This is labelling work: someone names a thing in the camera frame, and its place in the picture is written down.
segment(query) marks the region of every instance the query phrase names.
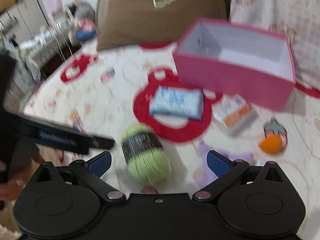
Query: orange object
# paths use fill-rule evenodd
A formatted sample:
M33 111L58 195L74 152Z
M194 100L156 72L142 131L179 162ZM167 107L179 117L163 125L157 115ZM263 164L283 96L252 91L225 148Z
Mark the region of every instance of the orange object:
M236 112L231 113L223 120L225 123L225 126L228 128L234 126L237 122L242 120L243 117L246 116L251 111L252 111L252 107L249 104L245 104Z
M279 135L267 136L259 143L259 147L262 151L269 154L279 154L284 149L282 139Z

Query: circular mount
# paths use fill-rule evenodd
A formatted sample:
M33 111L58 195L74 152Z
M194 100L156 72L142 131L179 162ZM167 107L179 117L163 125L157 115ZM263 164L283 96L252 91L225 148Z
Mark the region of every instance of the circular mount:
M77 235L99 212L100 201L92 191L54 181L28 184L14 207L21 231L40 239Z
M220 197L218 210L237 233L254 238L295 233L305 216L298 193L281 182L233 187Z

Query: white bedsheet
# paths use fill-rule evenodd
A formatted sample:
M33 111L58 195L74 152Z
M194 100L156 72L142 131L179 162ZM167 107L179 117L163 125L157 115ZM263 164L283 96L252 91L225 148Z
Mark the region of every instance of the white bedsheet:
M320 89L320 0L231 0L230 18L286 35L297 78Z
M82 53L95 54L96 42L86 44ZM73 82L63 83L62 65L41 86L27 103L24 113L71 126L70 112L76 109L87 133L115 138L117 145L111 150L112 166L102 177L111 186L126 193L140 192L143 185L133 180L127 172L122 150L119 147L123 131L136 118L132 99L147 82L148 71L167 65L175 69L170 45L164 49L145 50L130 46L99 53L97 63L89 66L84 75ZM101 74L114 68L114 79L101 82ZM172 178L158 188L160 193L195 193L197 180L202 176L202 159L197 147L201 140L213 149L230 153L252 152L256 161L277 161L303 199L307 215L299 235L303 240L320 239L320 101L295 90L284 111L272 111L255 106L259 118L237 137L226 136L212 122L208 130L194 141L172 144L162 140L171 159ZM263 153L258 142L264 138L263 125L271 117L284 125L288 132L288 146L283 154L270 156ZM162 118L165 123L185 124L183 119ZM93 150L87 160L101 151ZM68 155L65 163L71 161Z

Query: blue package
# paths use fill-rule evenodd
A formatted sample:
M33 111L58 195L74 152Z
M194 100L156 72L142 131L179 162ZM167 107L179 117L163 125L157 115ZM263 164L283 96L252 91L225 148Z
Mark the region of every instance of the blue package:
M96 31L86 32L83 30L77 31L77 37L79 41L88 41L93 39L96 36Z
M159 87L150 106L150 114L171 114L201 120L203 113L203 91Z

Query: cardboard box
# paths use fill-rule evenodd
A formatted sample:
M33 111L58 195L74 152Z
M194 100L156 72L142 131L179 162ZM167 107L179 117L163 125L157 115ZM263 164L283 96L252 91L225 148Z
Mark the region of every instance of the cardboard box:
M198 19L178 42L173 59L182 83L239 94L276 111L296 83L284 35L223 20Z

